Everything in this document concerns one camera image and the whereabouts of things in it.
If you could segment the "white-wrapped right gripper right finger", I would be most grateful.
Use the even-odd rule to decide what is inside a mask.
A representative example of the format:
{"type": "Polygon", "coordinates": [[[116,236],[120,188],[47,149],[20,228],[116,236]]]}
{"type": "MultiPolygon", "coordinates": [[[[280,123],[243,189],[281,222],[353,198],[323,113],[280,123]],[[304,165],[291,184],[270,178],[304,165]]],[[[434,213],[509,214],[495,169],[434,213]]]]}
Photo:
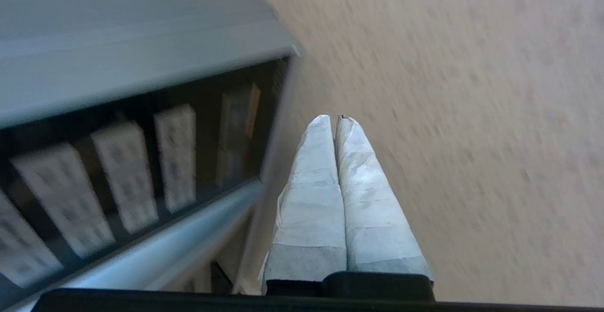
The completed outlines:
{"type": "Polygon", "coordinates": [[[349,271],[424,275],[429,264],[364,129],[340,116],[335,153],[341,188],[349,271]]]}

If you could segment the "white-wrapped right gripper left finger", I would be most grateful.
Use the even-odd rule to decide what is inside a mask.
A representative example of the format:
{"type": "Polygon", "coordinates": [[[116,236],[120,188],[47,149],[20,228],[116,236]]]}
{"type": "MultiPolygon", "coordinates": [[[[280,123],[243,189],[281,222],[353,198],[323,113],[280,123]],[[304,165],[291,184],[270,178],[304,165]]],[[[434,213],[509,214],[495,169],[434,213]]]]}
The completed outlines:
{"type": "Polygon", "coordinates": [[[277,200],[274,234],[259,280],[321,282],[347,269],[345,214],[330,116],[319,115],[302,135],[288,181],[277,200]]]}

